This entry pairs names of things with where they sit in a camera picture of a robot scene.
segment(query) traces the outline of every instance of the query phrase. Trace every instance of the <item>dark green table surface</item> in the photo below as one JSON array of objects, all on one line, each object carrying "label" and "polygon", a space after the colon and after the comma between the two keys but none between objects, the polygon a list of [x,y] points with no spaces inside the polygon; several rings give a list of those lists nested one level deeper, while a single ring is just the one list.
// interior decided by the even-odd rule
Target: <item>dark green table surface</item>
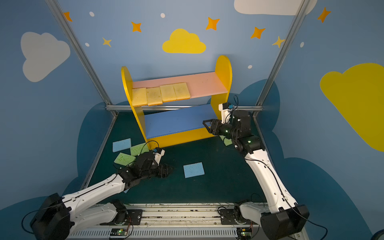
[{"label": "dark green table surface", "polygon": [[[112,152],[112,143],[131,138],[132,145],[144,142],[137,122],[131,112],[119,113],[112,132],[101,154],[90,186],[108,178],[116,169],[113,161],[120,152],[130,154],[126,149]],[[119,199],[131,203],[203,203],[238,202],[250,199],[265,201],[263,191],[244,158],[233,145],[225,146],[222,140],[210,137],[164,148],[161,163],[174,167],[174,172],[165,179],[144,179],[127,193],[113,195],[101,203]],[[202,162],[204,175],[185,178],[183,165]]]}]

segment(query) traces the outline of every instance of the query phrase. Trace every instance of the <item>blue wall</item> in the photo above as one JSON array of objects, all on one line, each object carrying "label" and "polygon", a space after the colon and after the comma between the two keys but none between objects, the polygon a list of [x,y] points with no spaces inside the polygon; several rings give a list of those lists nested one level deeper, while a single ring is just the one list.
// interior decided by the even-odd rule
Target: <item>blue wall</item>
[{"label": "blue wall", "polygon": [[[331,13],[322,23],[324,7]],[[365,143],[319,85],[331,71],[384,66],[383,7],[379,0],[318,0],[258,115],[276,170],[299,203],[308,205],[310,219],[329,228],[326,239],[369,239],[384,228],[384,152]],[[364,94],[349,104],[361,104]],[[370,113],[362,107],[356,114]],[[306,227],[313,239],[324,233]]]},{"label": "blue wall", "polygon": [[21,218],[44,196],[80,188],[112,116],[72,48],[41,81],[24,75],[25,32],[69,44],[44,0],[2,1],[0,22],[0,232],[3,239],[33,239]]},{"label": "blue wall", "polygon": [[[235,10],[233,0],[143,0],[113,4],[102,0],[59,0],[59,3],[64,12],[70,12],[70,24],[114,104],[127,104],[122,66],[128,67],[134,81],[140,81],[214,71],[220,55],[229,57],[233,69],[231,92],[240,94],[268,77],[279,52],[278,46],[272,44],[278,36],[284,39],[293,20],[293,16],[242,14]],[[208,17],[220,19],[216,31],[206,30]],[[133,32],[131,22],[141,23],[141,32]],[[255,27],[265,28],[260,39],[251,39]],[[207,46],[205,52],[164,52],[162,44],[178,28],[197,34]],[[111,40],[111,47],[103,45],[103,38]],[[252,98],[248,97],[252,99],[250,105],[257,101],[260,93],[257,90]],[[205,104],[209,98],[167,104]]]}]

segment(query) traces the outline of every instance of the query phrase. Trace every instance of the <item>shelf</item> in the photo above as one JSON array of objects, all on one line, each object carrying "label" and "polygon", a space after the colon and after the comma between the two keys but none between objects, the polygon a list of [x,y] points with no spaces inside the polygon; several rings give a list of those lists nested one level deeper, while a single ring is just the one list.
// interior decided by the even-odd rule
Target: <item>shelf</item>
[{"label": "shelf", "polygon": [[160,85],[173,83],[187,83],[191,98],[199,98],[228,92],[215,72],[137,81],[133,82],[133,88],[154,88],[159,87]]},{"label": "shelf", "polygon": [[147,139],[204,128],[203,120],[217,118],[210,104],[153,113],[144,117]]}]

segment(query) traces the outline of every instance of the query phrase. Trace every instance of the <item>blue sponge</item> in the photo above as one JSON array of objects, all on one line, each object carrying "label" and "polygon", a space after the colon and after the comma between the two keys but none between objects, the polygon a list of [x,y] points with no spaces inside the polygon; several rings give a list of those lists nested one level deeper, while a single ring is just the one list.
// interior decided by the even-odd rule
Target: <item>blue sponge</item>
[{"label": "blue sponge", "polygon": [[131,147],[131,139],[125,139],[112,143],[112,151],[117,152]]},{"label": "blue sponge", "polygon": [[200,176],[205,174],[202,162],[184,165],[183,167],[184,167],[185,178],[195,177],[195,176]]}]

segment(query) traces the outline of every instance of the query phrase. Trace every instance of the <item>yellow star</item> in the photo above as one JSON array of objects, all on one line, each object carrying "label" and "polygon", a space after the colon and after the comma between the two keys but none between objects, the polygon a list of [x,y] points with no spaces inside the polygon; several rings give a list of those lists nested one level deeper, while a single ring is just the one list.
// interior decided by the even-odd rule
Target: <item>yellow star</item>
[{"label": "yellow star", "polygon": [[328,16],[328,14],[330,14],[331,11],[327,11],[326,8],[324,8],[322,14],[319,16],[318,20],[320,19],[321,22],[323,23],[325,18]]},{"label": "yellow star", "polygon": [[210,17],[208,18],[208,26],[205,30],[208,29],[213,29],[216,31],[216,24],[219,21],[219,19],[211,19]]},{"label": "yellow star", "polygon": [[70,12],[66,12],[66,13],[64,13],[64,16],[65,16],[65,18],[68,20],[68,21],[72,21],[72,19],[70,18]]},{"label": "yellow star", "polygon": [[108,45],[108,46],[111,47],[111,45],[109,44],[110,41],[112,41],[112,40],[108,40],[108,41],[107,41],[107,40],[104,39],[104,43],[103,43],[103,45]]},{"label": "yellow star", "polygon": [[272,45],[277,45],[277,46],[279,46],[279,48],[280,48],[281,43],[284,42],[284,41],[285,41],[285,39],[281,40],[281,39],[280,39],[280,36],[278,36],[278,37],[277,37],[277,42],[274,43],[274,44],[272,44]]},{"label": "yellow star", "polygon": [[263,29],[258,29],[257,27],[255,27],[255,32],[253,33],[253,35],[251,36],[251,38],[258,38],[260,39],[262,37],[262,32],[265,30],[265,28]]},{"label": "yellow star", "polygon": [[141,30],[140,30],[141,23],[134,23],[134,22],[131,22],[131,23],[133,25],[133,30],[132,31],[139,31],[139,32],[141,32]]}]

